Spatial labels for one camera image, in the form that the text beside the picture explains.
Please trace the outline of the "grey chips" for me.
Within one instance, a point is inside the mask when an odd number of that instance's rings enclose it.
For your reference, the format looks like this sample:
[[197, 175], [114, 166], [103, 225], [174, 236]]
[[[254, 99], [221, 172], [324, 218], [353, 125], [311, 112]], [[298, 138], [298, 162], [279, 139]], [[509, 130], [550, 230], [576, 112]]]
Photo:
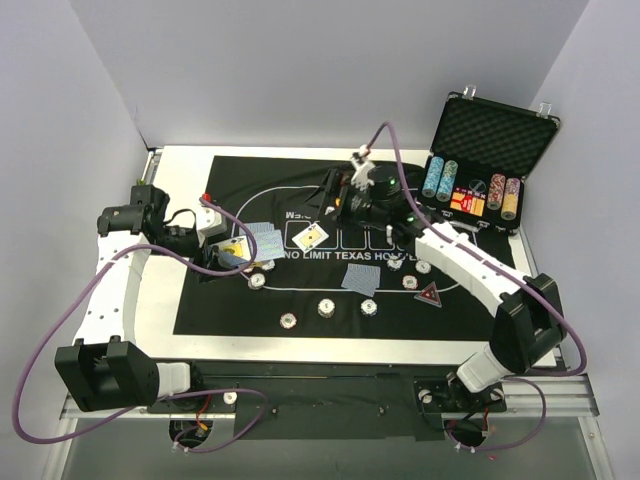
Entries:
[[250, 289], [259, 290], [266, 285], [266, 277], [263, 273], [256, 273], [249, 277], [248, 286]]
[[404, 260], [402, 258], [390, 258], [387, 261], [387, 266], [392, 271], [398, 271], [402, 265]]

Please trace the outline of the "blue backed card fan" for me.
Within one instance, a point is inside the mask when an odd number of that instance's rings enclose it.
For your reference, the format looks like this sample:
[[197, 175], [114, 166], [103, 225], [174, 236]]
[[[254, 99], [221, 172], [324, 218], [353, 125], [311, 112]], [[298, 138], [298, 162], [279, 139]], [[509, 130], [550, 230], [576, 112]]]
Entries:
[[[252, 233], [257, 245], [255, 262], [267, 262], [285, 257], [283, 235], [270, 222], [247, 223], [247, 229]], [[240, 252], [235, 256], [249, 260], [253, 254], [253, 246], [244, 229], [238, 231]]]

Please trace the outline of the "blue backed dealt card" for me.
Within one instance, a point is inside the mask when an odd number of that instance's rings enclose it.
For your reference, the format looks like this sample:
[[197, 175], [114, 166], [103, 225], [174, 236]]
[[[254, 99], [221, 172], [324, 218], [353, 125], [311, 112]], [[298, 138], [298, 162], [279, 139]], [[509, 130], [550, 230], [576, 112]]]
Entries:
[[373, 297], [380, 286], [381, 269], [365, 264], [348, 264], [341, 282], [343, 289]]

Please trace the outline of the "red white chip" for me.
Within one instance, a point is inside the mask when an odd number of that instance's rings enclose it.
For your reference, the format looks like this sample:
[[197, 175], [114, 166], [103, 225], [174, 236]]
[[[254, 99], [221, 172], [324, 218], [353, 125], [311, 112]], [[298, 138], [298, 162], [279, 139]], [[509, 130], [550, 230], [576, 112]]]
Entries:
[[283, 329], [292, 329], [297, 325], [297, 318], [293, 313], [284, 313], [280, 319], [279, 324]]
[[416, 290], [419, 286], [418, 279], [414, 275], [404, 275], [402, 285], [407, 290]]

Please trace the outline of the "blue chip stack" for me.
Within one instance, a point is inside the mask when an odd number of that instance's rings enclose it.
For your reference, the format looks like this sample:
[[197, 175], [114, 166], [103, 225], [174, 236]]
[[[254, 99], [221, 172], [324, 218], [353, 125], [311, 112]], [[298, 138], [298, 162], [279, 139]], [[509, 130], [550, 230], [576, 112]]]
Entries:
[[378, 307], [374, 300], [366, 299], [361, 302], [360, 311], [364, 316], [370, 317], [377, 314]]

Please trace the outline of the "grey chip stack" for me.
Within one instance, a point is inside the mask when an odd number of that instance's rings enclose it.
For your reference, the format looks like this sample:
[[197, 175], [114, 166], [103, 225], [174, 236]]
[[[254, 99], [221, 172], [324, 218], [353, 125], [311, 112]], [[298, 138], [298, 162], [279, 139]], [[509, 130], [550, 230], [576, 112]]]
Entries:
[[329, 298], [324, 298], [319, 301], [317, 306], [318, 314], [323, 318], [331, 318], [335, 313], [335, 303]]

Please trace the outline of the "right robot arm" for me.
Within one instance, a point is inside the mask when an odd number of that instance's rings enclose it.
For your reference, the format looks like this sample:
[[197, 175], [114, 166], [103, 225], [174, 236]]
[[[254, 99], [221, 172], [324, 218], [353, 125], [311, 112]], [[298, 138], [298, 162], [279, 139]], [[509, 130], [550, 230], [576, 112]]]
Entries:
[[448, 275], [493, 315], [488, 344], [447, 383], [449, 402], [468, 409], [503, 378], [525, 374], [567, 336], [556, 283], [500, 263], [417, 204], [401, 167], [375, 165], [354, 154], [332, 167], [308, 197], [317, 220], [385, 233], [388, 242]]

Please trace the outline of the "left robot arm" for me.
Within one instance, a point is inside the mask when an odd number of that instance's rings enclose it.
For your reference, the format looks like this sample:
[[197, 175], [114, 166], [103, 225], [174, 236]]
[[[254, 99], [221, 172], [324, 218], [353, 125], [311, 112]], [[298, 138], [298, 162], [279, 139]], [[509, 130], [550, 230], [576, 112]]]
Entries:
[[200, 408], [206, 397], [184, 361], [157, 361], [136, 344], [135, 317], [145, 265], [160, 247], [183, 259], [202, 260], [225, 218], [208, 205], [192, 207], [190, 228], [165, 221], [170, 197], [153, 185], [132, 187], [128, 204], [107, 207], [97, 220], [100, 279], [73, 343], [56, 351], [54, 365], [83, 412], [152, 406], [170, 396], [181, 410]]

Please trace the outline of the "black poker table mat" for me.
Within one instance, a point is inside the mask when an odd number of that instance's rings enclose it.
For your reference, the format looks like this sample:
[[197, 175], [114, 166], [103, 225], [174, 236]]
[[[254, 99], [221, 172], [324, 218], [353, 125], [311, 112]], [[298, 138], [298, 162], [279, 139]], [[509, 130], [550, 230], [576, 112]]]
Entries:
[[[484, 341], [491, 335], [493, 317], [464, 288], [437, 269], [420, 274], [415, 260], [392, 271], [387, 261], [394, 254], [381, 231], [351, 227], [332, 230], [316, 250], [303, 254], [292, 241], [315, 210], [305, 199], [321, 183], [334, 162], [304, 162], [273, 158], [223, 156], [210, 169], [205, 188], [215, 203], [244, 223], [270, 222], [282, 232], [285, 257], [265, 274], [266, 285], [248, 287], [242, 276], [202, 280], [185, 277], [174, 331], [181, 335], [258, 337], [311, 337], [349, 339], [401, 339]], [[381, 269], [380, 286], [373, 297], [341, 287], [348, 264]], [[404, 275], [414, 275], [416, 290], [402, 285]], [[442, 307], [414, 299], [431, 282], [440, 293]], [[317, 312], [320, 300], [335, 303], [331, 318]], [[364, 316], [360, 304], [376, 302], [374, 316]], [[279, 319], [293, 313], [297, 325], [283, 329]]]

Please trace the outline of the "red card deck in case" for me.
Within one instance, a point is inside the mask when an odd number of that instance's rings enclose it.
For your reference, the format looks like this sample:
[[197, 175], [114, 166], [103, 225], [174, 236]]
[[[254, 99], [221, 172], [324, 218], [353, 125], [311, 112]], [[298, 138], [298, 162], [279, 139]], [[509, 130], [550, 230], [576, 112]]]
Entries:
[[450, 200], [450, 208], [465, 214], [482, 217], [486, 205], [486, 195], [469, 188], [455, 187]]

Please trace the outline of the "red triangle dealer marker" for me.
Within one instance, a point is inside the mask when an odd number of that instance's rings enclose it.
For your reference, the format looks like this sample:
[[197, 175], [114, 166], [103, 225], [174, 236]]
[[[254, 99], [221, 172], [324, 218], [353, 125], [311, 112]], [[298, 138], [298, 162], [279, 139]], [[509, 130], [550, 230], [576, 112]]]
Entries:
[[414, 296], [414, 299], [437, 308], [442, 307], [440, 293], [435, 282], [428, 284]]

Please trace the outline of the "black aluminium chip case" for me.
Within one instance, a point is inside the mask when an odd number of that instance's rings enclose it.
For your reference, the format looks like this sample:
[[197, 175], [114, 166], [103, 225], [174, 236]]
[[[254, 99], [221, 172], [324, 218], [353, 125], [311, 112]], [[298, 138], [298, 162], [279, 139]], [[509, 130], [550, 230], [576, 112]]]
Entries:
[[[520, 227], [524, 203], [525, 182], [559, 132], [561, 120], [542, 104], [536, 111], [528, 110], [475, 95], [473, 88], [451, 92], [445, 100], [435, 135], [427, 157], [417, 200], [434, 213], [450, 220], [480, 229], [512, 235]], [[482, 217], [450, 208], [450, 200], [441, 202], [426, 198], [421, 189], [430, 159], [441, 157], [458, 163], [455, 187], [469, 188], [486, 195]], [[487, 207], [491, 177], [500, 173], [521, 182], [517, 216], [501, 218], [501, 208]]]

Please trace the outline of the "red white chip front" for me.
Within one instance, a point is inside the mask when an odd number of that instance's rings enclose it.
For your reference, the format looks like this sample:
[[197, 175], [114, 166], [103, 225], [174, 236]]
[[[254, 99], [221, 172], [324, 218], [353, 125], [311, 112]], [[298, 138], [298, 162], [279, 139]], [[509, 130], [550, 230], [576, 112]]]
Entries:
[[279, 324], [283, 329], [292, 329], [297, 325], [297, 318], [293, 313], [284, 313], [280, 319]]

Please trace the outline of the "red chip row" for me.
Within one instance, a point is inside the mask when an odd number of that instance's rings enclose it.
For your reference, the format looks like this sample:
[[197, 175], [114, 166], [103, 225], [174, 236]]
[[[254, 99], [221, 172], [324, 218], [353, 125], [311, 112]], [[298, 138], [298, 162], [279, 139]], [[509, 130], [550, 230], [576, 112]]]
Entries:
[[501, 208], [504, 190], [506, 186], [506, 176], [500, 173], [496, 173], [491, 177], [489, 184], [489, 191], [487, 194], [487, 207], [491, 210], [498, 210]]

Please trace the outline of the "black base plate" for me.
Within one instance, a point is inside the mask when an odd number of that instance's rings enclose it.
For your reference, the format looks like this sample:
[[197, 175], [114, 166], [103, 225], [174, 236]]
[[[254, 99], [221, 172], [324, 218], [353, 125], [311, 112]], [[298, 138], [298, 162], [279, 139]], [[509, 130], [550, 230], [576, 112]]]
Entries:
[[506, 409], [495, 383], [468, 394], [447, 366], [195, 361], [193, 399], [158, 402], [154, 414], [235, 414], [240, 431], [263, 416], [247, 440], [352, 440], [412, 437], [437, 440], [443, 415], [471, 416]]

